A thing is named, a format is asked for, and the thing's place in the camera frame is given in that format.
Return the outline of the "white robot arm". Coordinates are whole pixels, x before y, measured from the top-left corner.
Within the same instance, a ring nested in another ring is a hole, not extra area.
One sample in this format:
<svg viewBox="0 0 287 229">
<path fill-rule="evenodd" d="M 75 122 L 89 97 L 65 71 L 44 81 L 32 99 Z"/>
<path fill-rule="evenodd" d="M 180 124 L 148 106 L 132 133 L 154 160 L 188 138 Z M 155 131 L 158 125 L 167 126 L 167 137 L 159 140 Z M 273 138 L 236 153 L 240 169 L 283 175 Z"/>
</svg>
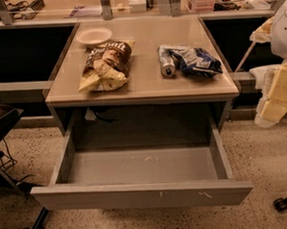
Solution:
<svg viewBox="0 0 287 229">
<path fill-rule="evenodd" d="M 255 123 L 264 128 L 276 125 L 287 113 L 287 0 L 274 17 L 266 20 L 249 37 L 252 43 L 269 42 L 282 64 L 262 65 L 249 73 L 255 88 L 262 91 L 256 108 Z"/>
</svg>

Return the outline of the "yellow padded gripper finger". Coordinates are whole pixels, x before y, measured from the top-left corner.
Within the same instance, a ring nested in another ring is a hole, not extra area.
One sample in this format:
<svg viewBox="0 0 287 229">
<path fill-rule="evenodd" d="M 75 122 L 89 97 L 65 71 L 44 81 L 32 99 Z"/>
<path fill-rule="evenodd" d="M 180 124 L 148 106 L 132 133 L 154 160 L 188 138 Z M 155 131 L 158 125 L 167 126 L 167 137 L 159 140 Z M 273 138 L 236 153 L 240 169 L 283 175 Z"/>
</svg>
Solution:
<svg viewBox="0 0 287 229">
<path fill-rule="evenodd" d="M 262 90 L 254 121 L 262 128 L 275 126 L 287 113 L 287 62 L 264 68 L 263 76 L 256 71 L 254 75 L 256 87 Z"/>
<path fill-rule="evenodd" d="M 271 40 L 272 24 L 274 17 L 268 18 L 263 24 L 258 27 L 249 37 L 251 42 L 264 43 Z"/>
</svg>

